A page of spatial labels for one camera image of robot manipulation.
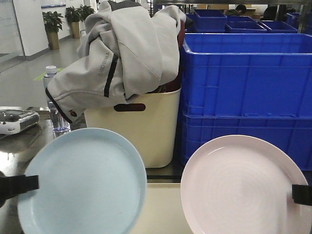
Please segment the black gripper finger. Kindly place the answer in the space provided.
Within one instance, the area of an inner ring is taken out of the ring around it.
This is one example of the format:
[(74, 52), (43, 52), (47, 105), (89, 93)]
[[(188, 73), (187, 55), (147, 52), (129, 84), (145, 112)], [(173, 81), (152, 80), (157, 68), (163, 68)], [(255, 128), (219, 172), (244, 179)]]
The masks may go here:
[(310, 185), (292, 185), (292, 198), (294, 203), (300, 205), (312, 204), (312, 187)]
[(0, 207), (7, 200), (28, 191), (39, 189), (38, 175), (14, 175), (6, 176), (0, 172)]

